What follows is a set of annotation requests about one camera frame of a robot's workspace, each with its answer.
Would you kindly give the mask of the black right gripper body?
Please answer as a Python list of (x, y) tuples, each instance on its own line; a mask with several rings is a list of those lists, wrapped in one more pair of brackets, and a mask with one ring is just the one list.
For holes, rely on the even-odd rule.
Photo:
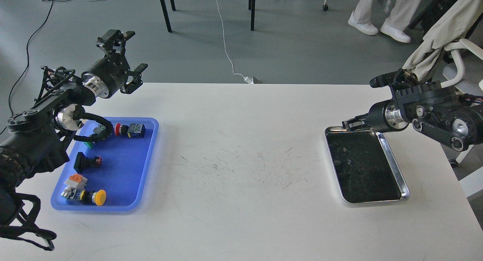
[(385, 100), (371, 106), (367, 113), (366, 125), (374, 131), (385, 133), (402, 131), (408, 126), (400, 109), (393, 100)]

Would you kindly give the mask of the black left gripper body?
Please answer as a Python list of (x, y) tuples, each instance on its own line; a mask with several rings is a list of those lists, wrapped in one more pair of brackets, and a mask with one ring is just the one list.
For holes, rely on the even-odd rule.
[(109, 99), (126, 83), (129, 69), (125, 56), (104, 56), (82, 73), (83, 85), (96, 97)]

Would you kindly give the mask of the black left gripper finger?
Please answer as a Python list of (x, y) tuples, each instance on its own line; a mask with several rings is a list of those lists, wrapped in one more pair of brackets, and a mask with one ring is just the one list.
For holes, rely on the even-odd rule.
[(136, 89), (141, 87), (143, 85), (142, 73), (146, 68), (148, 68), (148, 64), (141, 63), (133, 71), (126, 71), (125, 74), (127, 77), (132, 77), (132, 80), (124, 83), (120, 88), (120, 92), (123, 94), (132, 94)]
[(96, 46), (110, 61), (119, 61), (125, 56), (126, 41), (135, 34), (135, 31), (108, 30), (102, 37), (98, 37)]

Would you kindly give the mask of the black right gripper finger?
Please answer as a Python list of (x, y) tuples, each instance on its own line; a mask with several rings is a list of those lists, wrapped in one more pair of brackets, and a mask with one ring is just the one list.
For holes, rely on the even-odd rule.
[(343, 128), (346, 131), (356, 131), (368, 128), (369, 126), (366, 124), (364, 119), (348, 119), (342, 121)]
[(350, 118), (346, 121), (347, 123), (356, 123), (356, 122), (365, 123), (366, 120), (367, 120), (367, 114), (361, 114), (361, 115), (355, 116), (354, 118)]

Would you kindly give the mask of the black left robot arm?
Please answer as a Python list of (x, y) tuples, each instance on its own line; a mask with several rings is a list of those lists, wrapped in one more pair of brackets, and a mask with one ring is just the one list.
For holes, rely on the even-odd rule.
[(34, 105), (13, 114), (6, 123), (10, 136), (1, 143), (1, 237), (22, 241), (31, 232), (47, 243), (53, 251), (55, 232), (39, 228), (35, 221), (41, 201), (35, 195), (18, 193), (17, 187), (37, 173), (50, 173), (69, 161), (67, 148), (71, 141), (98, 142), (117, 127), (107, 119), (87, 113), (100, 97), (109, 99), (117, 91), (131, 94), (143, 85), (146, 63), (131, 70), (126, 57), (126, 42), (134, 31), (108, 30), (98, 38), (97, 47), (104, 57), (95, 62), (81, 77), (64, 67), (55, 70), (42, 67), (43, 81)]

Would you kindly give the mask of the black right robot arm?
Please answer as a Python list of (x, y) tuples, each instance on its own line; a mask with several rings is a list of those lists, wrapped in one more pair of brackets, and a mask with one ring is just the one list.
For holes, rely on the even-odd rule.
[(390, 88), (392, 99), (376, 103), (368, 113), (344, 120), (348, 131), (371, 128), (380, 133), (402, 131), (409, 125), (419, 133), (465, 151), (483, 142), (482, 97), (458, 95), (455, 87), (439, 81), (419, 82), (404, 69), (370, 80), (373, 88)]

